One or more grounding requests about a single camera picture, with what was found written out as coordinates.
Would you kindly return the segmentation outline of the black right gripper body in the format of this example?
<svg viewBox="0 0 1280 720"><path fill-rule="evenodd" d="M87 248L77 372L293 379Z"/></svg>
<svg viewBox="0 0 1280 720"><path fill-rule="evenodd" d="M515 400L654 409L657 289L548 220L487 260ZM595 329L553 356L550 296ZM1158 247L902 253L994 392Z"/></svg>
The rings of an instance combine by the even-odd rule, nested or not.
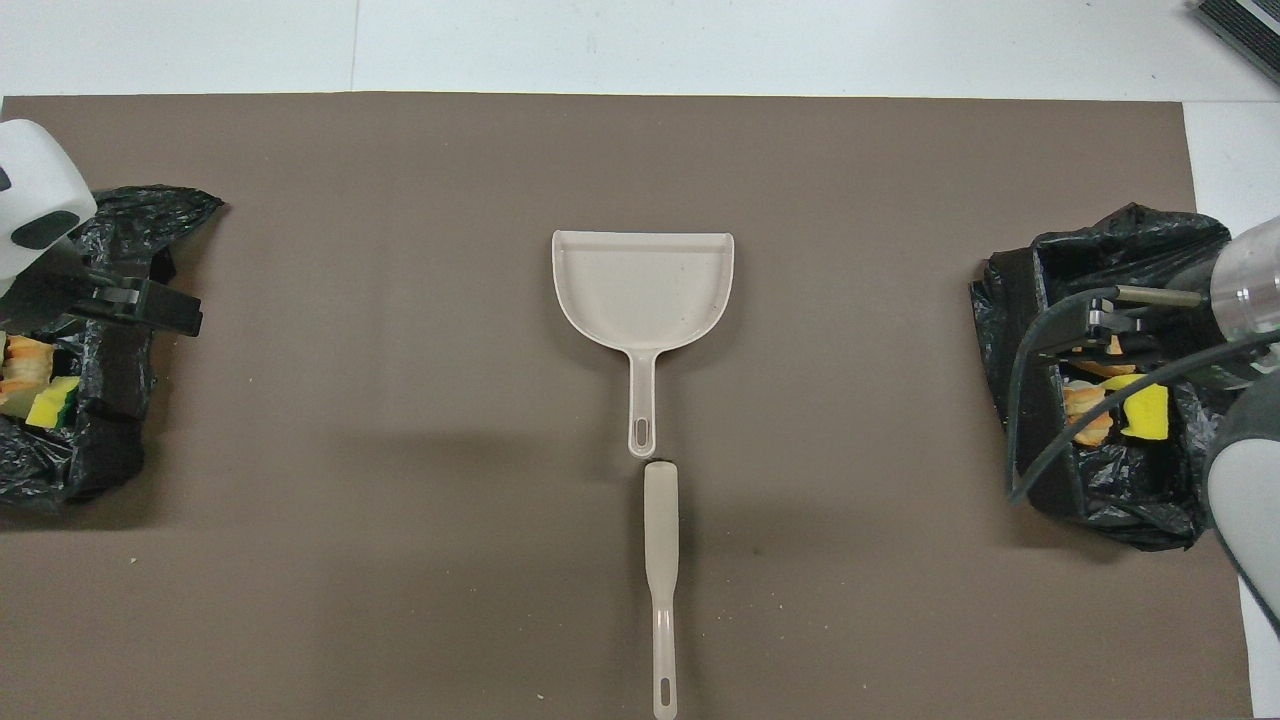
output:
<svg viewBox="0 0 1280 720"><path fill-rule="evenodd" d="M1116 284L1085 310L1085 346L1110 345L1120 334L1153 334L1175 316L1198 313L1210 296L1193 290Z"/></svg>

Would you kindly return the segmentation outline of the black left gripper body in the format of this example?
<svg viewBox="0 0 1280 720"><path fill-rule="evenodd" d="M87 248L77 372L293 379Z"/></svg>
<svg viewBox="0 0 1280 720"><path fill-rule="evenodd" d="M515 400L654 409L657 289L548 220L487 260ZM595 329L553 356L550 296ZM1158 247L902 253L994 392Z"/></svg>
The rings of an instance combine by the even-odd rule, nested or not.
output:
<svg viewBox="0 0 1280 720"><path fill-rule="evenodd" d="M64 316L140 324L138 286L92 268L73 245L54 245L3 292L1 328L40 331Z"/></svg>

